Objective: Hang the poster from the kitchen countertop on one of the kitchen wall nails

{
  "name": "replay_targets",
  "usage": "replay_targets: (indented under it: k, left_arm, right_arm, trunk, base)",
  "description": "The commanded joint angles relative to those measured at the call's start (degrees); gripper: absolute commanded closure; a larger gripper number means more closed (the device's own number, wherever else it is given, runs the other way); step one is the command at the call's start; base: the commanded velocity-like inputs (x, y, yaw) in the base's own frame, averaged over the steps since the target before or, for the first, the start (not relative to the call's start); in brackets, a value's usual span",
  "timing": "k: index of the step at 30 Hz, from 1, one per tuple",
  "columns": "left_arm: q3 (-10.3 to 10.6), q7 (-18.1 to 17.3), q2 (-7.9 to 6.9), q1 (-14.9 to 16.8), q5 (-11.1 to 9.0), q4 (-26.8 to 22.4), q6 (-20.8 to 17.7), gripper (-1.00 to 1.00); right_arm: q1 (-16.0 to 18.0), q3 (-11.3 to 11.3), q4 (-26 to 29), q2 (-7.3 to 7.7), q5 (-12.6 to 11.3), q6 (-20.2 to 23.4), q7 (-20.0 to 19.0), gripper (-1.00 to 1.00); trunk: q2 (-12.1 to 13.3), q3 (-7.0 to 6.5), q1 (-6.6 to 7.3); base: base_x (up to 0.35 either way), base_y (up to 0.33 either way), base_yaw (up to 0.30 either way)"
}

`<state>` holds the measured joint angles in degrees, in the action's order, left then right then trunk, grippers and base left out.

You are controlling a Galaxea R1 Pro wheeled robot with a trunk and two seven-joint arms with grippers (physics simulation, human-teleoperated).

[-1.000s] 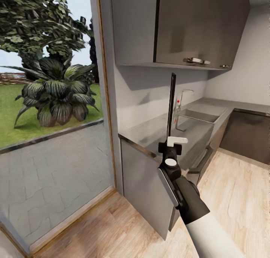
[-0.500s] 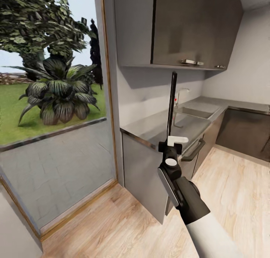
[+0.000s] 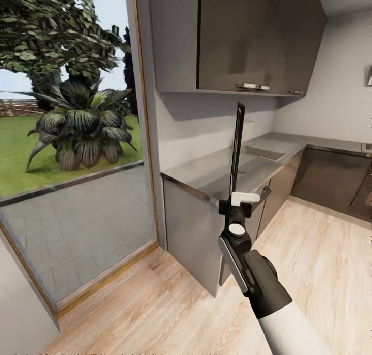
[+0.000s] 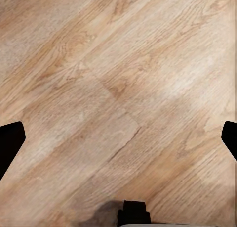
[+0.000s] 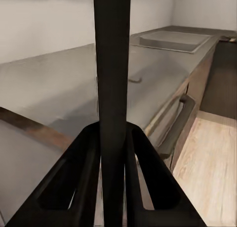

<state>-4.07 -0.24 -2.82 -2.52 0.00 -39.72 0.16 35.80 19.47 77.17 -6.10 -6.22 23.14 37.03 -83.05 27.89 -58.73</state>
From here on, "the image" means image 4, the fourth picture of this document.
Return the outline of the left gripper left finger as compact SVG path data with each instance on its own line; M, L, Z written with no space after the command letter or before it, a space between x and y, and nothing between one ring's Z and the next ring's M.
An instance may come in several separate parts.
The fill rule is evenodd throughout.
M26 140L21 121L0 127L0 181Z

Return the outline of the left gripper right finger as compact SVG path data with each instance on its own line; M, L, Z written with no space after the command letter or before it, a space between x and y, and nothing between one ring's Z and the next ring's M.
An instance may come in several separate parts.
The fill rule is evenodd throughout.
M225 121L221 139L237 161L237 123Z

